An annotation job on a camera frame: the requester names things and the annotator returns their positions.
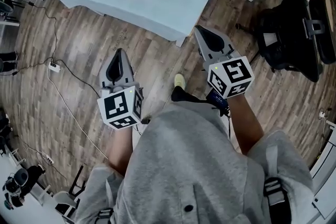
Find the button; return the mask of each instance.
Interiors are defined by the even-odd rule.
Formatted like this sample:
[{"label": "button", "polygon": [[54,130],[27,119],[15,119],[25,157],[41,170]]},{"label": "button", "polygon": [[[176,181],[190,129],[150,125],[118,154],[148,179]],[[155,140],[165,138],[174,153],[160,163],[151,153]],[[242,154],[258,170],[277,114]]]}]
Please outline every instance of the button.
[{"label": "button", "polygon": [[194,207],[192,205],[187,205],[186,207],[184,207],[184,211],[186,212],[190,212],[194,209]]}]

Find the yellow shoe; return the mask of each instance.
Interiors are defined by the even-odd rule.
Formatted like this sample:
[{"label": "yellow shoe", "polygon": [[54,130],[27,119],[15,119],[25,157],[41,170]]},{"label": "yellow shoe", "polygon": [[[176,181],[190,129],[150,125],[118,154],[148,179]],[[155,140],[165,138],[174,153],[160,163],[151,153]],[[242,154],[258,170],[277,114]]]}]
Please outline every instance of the yellow shoe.
[{"label": "yellow shoe", "polygon": [[175,75],[174,86],[180,86],[183,90],[185,90],[185,79],[182,74],[178,73]]}]

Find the gray sweatshirt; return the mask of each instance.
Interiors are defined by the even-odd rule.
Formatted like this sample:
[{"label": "gray sweatshirt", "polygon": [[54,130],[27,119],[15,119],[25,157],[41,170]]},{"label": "gray sweatshirt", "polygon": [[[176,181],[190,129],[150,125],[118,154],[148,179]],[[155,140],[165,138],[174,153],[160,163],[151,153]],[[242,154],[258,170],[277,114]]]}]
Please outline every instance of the gray sweatshirt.
[{"label": "gray sweatshirt", "polygon": [[76,223],[94,223],[105,208],[113,208],[111,223],[270,223],[263,190],[274,176],[300,223],[312,179],[284,132],[265,135],[244,156],[211,105],[178,102],[143,132],[125,178],[106,165],[92,170]]}]

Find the strap buckle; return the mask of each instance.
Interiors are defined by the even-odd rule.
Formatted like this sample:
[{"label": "strap buckle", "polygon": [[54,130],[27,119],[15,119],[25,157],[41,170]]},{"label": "strap buckle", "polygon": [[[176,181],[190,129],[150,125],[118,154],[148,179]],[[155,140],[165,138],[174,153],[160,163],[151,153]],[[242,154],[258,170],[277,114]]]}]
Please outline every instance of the strap buckle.
[{"label": "strap buckle", "polygon": [[111,223],[110,218],[111,218],[112,214],[113,214],[113,208],[106,208],[104,210],[99,211],[94,224],[96,224],[97,221],[100,220],[100,219],[108,219],[107,223]]},{"label": "strap buckle", "polygon": [[278,178],[271,177],[265,181],[264,196],[268,198],[269,206],[285,202],[285,195]]}]

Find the power strip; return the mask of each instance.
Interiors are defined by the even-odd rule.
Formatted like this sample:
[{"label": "power strip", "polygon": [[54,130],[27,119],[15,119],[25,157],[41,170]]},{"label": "power strip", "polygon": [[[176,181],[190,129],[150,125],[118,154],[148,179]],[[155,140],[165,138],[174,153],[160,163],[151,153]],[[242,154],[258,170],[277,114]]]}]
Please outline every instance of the power strip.
[{"label": "power strip", "polygon": [[57,72],[57,73],[59,73],[60,70],[61,70],[61,66],[59,66],[59,65],[57,65],[57,64],[55,64],[55,63],[51,63],[51,62],[49,63],[48,68],[49,68],[50,70],[54,71],[54,72]]},{"label": "power strip", "polygon": [[48,154],[42,152],[42,157],[49,165],[54,164],[54,160]]}]

